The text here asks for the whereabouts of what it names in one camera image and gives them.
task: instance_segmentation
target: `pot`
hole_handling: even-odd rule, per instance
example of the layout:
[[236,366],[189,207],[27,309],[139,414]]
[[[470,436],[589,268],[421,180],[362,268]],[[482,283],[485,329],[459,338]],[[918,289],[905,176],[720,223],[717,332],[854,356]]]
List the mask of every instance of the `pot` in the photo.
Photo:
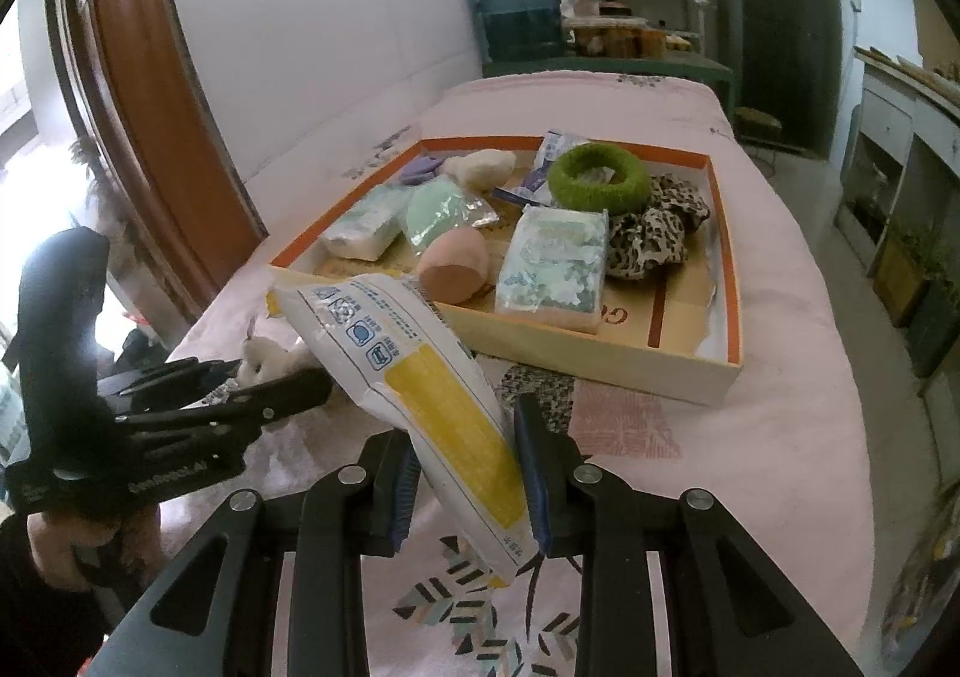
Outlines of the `pot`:
[[909,324],[929,284],[929,277],[913,261],[899,238],[888,234],[874,276],[874,292],[890,314],[894,327]]
[[934,280],[906,331],[913,372],[925,379],[936,370],[960,335],[960,311],[947,289]]

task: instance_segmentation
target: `potted plant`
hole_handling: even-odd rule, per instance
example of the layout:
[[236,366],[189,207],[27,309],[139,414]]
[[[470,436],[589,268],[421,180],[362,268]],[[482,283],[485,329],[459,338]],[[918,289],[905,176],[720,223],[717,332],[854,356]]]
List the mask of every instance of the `potted plant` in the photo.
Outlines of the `potted plant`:
[[906,333],[913,372],[925,378],[940,365],[960,335],[960,289],[944,274],[930,282]]
[[874,277],[874,292],[894,327],[909,324],[930,280],[943,271],[946,260],[947,247],[940,243],[932,226],[918,232],[890,221]]

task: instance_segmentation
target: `floor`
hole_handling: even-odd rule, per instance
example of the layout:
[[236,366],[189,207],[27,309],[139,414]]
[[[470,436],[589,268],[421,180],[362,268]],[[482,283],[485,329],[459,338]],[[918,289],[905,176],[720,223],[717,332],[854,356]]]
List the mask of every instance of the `floor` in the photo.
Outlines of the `floor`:
[[[758,156],[771,161],[770,151]],[[931,519],[939,487],[933,437],[904,338],[892,327],[862,266],[832,226],[839,176],[824,162],[776,155],[776,172],[757,164],[797,219],[827,282],[837,328],[863,404],[874,493],[874,587],[856,661],[865,677],[887,677],[880,659],[880,623],[891,588],[920,531]]]

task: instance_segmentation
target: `white plush toy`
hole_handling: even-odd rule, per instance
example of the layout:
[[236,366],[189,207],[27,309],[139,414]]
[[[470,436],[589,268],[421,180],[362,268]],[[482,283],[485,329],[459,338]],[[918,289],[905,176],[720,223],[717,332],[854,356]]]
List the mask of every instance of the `white plush toy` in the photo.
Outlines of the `white plush toy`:
[[247,328],[246,341],[240,348],[243,361],[236,375],[237,384],[240,387],[252,387],[264,382],[272,382],[298,370],[322,367],[302,338],[297,338],[290,349],[284,349],[272,338],[254,336],[255,321],[256,317],[251,319]]
[[440,172],[450,176],[461,189],[491,191],[502,186],[517,167],[517,155],[499,148],[483,148],[463,157],[448,157]]

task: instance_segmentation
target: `plastic bag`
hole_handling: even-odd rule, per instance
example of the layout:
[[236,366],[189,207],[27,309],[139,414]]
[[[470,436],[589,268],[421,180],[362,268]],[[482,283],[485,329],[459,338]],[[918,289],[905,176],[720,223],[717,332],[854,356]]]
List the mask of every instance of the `plastic bag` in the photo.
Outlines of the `plastic bag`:
[[[517,205],[545,205],[555,206],[553,194],[546,183],[546,175],[550,166],[557,161],[561,154],[570,151],[581,143],[589,143],[589,138],[573,135],[569,132],[549,130],[536,150],[534,164],[530,172],[523,177],[515,187],[497,187],[493,190],[493,197]],[[608,182],[613,178],[613,170],[609,167],[594,167],[582,176],[585,180]]]
[[416,187],[401,226],[417,254],[455,227],[483,227],[499,221],[493,207],[477,194],[463,190],[445,175]]
[[400,235],[400,216],[411,190],[397,184],[380,184],[357,200],[320,240],[334,257],[373,262]]
[[410,434],[440,503],[510,583],[536,554],[512,437],[477,362],[410,284],[362,274],[275,295],[354,403]]
[[607,269],[607,212],[528,205],[496,283],[497,314],[597,332]]

